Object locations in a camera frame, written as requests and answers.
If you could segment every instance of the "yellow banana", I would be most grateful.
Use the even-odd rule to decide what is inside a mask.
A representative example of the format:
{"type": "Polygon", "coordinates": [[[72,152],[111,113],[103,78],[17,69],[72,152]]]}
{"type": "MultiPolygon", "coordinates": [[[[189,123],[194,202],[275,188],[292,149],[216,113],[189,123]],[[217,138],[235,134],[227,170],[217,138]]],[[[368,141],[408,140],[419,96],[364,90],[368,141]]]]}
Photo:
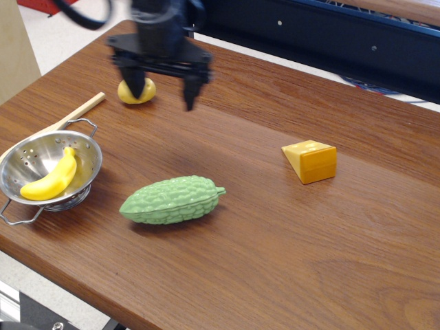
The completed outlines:
{"type": "Polygon", "coordinates": [[[46,201],[61,193],[75,176],[75,150],[64,149],[64,157],[57,163],[55,169],[44,178],[24,185],[20,189],[21,196],[32,201],[46,201]]]}

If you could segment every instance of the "metal colander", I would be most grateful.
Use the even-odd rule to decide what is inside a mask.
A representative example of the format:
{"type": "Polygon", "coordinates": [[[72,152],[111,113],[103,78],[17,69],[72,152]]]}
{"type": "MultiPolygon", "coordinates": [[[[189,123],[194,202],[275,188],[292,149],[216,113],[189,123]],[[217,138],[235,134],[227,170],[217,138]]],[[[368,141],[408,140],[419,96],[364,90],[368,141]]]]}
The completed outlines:
{"type": "Polygon", "coordinates": [[[43,210],[67,210],[78,205],[89,194],[91,182],[102,165],[101,149],[92,138],[97,126],[81,118],[70,120],[65,127],[72,122],[83,120],[94,127],[90,136],[66,130],[43,133],[20,142],[3,159],[0,164],[0,189],[9,200],[0,210],[0,217],[6,223],[31,223],[43,210]],[[64,156],[64,148],[67,146],[75,149],[77,163],[76,173],[70,185],[61,194],[47,201],[31,201],[21,196],[21,187],[50,173],[64,156]],[[40,209],[33,219],[11,222],[3,214],[11,201],[39,206],[40,209]]]}

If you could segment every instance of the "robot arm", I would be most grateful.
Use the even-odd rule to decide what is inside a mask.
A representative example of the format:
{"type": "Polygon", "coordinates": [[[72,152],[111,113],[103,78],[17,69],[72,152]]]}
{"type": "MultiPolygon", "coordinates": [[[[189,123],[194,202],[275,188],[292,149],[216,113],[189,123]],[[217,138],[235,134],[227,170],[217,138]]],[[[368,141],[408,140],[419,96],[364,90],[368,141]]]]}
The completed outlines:
{"type": "MultiPolygon", "coordinates": [[[[97,30],[105,21],[83,17],[63,0],[54,3],[84,28],[97,30]]],[[[112,5],[109,3],[109,16],[112,5]]],[[[113,48],[113,63],[135,98],[145,88],[145,73],[153,72],[184,80],[184,100],[191,110],[203,84],[210,81],[212,55],[194,45],[187,31],[194,31],[204,21],[204,7],[199,0],[133,0],[131,16],[137,32],[110,36],[107,45],[113,48]],[[188,17],[195,21],[188,23],[188,17]]]]}

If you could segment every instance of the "wooden spoon handle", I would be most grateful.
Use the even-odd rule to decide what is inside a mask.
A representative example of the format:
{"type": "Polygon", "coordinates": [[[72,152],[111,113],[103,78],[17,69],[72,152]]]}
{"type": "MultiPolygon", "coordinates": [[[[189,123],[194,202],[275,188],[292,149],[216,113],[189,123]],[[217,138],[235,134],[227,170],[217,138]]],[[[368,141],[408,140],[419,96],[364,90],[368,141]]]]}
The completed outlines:
{"type": "MultiPolygon", "coordinates": [[[[84,103],[83,105],[81,105],[79,108],[77,108],[76,110],[72,111],[71,113],[69,113],[68,115],[66,115],[62,120],[60,120],[59,122],[56,122],[55,124],[50,125],[49,127],[46,127],[45,129],[42,129],[39,132],[36,132],[35,134],[32,134],[30,137],[38,135],[38,134],[42,134],[42,133],[46,133],[46,132],[51,132],[51,131],[57,131],[59,130],[61,127],[63,127],[63,125],[68,121],[68,120],[73,120],[73,119],[78,119],[79,117],[81,117],[83,114],[85,114],[86,112],[88,112],[88,110],[94,108],[98,103],[102,102],[105,99],[105,94],[100,92],[98,94],[96,94],[93,98],[91,98],[90,100],[88,100],[86,103],[84,103]]],[[[11,146],[7,151],[5,151],[3,153],[3,155],[0,156],[0,163],[3,161],[4,157],[18,144],[16,143],[15,145],[11,146]]]]}

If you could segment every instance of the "toy cheese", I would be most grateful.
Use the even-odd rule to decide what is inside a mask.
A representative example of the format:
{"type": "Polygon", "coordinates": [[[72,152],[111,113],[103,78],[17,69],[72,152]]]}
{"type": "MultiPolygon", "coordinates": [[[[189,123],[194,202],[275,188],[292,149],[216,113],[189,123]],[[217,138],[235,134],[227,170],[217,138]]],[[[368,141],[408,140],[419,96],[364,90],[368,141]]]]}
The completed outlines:
{"type": "Polygon", "coordinates": [[[281,148],[303,184],[336,175],[336,147],[304,141],[281,148]]]}

